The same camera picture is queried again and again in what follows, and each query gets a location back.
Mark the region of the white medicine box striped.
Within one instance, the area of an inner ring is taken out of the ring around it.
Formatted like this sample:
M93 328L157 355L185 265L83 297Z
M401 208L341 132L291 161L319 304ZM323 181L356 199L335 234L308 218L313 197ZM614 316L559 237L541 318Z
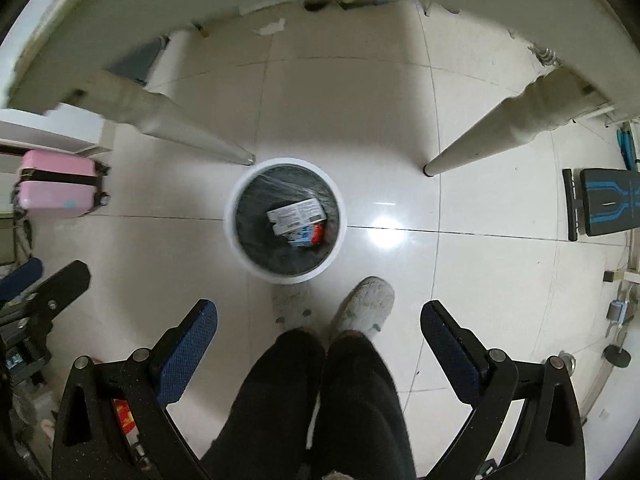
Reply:
M308 198L288 206L267 212L273 233L277 236L295 231L303 226L326 221L320 202L316 198Z

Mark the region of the red blue milk carton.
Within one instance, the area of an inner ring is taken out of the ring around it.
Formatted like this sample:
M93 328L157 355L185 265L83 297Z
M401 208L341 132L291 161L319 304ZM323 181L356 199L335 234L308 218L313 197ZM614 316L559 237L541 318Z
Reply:
M316 247L323 243L324 224L322 222L303 226L286 234L288 244L294 247Z

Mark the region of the white trash bin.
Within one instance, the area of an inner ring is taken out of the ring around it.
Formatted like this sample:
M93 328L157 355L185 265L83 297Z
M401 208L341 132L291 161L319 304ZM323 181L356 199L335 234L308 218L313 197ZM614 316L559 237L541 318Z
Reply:
M293 285L325 271L346 236L335 182L303 159L266 160L236 182L224 214L232 252L258 278Z

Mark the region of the pink suitcase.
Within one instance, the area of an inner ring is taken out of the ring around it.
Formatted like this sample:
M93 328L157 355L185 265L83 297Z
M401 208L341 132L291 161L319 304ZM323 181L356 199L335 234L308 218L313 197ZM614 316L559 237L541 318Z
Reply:
M12 191L13 212L23 219L79 218L105 206L110 167L88 157L30 150Z

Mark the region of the cream table leg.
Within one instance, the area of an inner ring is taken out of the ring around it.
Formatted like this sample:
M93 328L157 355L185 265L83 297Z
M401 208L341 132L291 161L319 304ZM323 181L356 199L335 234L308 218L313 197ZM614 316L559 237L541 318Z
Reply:
M423 167L427 177L472 164L532 142L537 134L608 104L593 84L565 66L542 75L517 96L501 101Z
M63 103L99 114L111 122L133 126L146 136L213 154L226 162L243 166L255 162L252 153L191 117L168 96L149 92L106 70L93 73Z

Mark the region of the white slipper right foot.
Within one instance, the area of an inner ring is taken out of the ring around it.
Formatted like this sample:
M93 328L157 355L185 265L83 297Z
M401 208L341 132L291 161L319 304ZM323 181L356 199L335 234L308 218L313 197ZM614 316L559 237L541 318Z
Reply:
M393 286L377 276L364 278L338 309L330 339L357 332L372 340L379 333L395 303Z

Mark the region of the white slipper foot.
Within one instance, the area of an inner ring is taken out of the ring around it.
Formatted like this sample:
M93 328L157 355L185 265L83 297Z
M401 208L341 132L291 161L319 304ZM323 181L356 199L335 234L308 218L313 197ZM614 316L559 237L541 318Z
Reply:
M377 276L364 278L338 309L330 339L357 332L372 340L379 333L395 303L393 286Z
M271 289L271 307L274 322L284 333L289 330L314 327L314 304L308 283L274 285Z

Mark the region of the black trousered legs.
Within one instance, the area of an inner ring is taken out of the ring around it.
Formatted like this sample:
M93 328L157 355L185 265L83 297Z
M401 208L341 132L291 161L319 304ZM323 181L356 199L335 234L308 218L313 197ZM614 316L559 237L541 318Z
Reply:
M201 463L213 479L412 479L396 386L372 342L296 328L244 379Z

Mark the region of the black blue workout bench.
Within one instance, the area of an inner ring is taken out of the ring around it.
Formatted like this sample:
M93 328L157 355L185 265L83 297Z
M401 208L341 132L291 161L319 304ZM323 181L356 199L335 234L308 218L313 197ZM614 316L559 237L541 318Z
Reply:
M567 237L578 240L578 212L584 213L584 230L590 237L631 231L639 226L639 174L634 170L586 168L579 171L576 186L573 170L562 170Z

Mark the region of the white slipper left foot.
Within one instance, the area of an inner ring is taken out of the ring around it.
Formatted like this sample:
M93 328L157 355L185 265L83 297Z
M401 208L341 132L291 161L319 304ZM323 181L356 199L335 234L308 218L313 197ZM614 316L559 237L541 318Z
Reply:
M274 285L271 289L271 307L274 322L284 333L289 330L314 327L314 304L308 283Z

